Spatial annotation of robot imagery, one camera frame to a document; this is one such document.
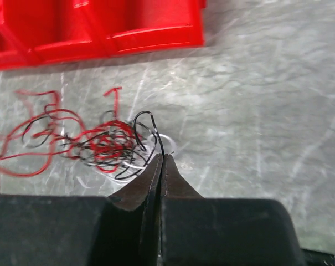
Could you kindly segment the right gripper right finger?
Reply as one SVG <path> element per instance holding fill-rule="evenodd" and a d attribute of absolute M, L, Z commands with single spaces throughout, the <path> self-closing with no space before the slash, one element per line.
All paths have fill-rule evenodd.
<path fill-rule="evenodd" d="M 187 245 L 198 236 L 190 214 L 203 197 L 182 177 L 173 156 L 165 155 L 161 174 L 161 255 L 163 265 L 191 265 Z"/>

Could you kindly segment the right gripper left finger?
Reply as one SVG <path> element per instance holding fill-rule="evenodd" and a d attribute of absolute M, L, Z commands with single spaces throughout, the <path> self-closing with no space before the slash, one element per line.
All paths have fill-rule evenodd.
<path fill-rule="evenodd" d="M 156 265 L 159 252 L 162 154 L 109 196 L 110 243 L 117 265 Z"/>

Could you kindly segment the red three-compartment bin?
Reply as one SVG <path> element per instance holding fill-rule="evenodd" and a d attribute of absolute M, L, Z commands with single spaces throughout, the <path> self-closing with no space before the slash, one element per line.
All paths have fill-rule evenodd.
<path fill-rule="evenodd" d="M 0 70 L 198 47 L 206 1 L 0 1 Z"/>

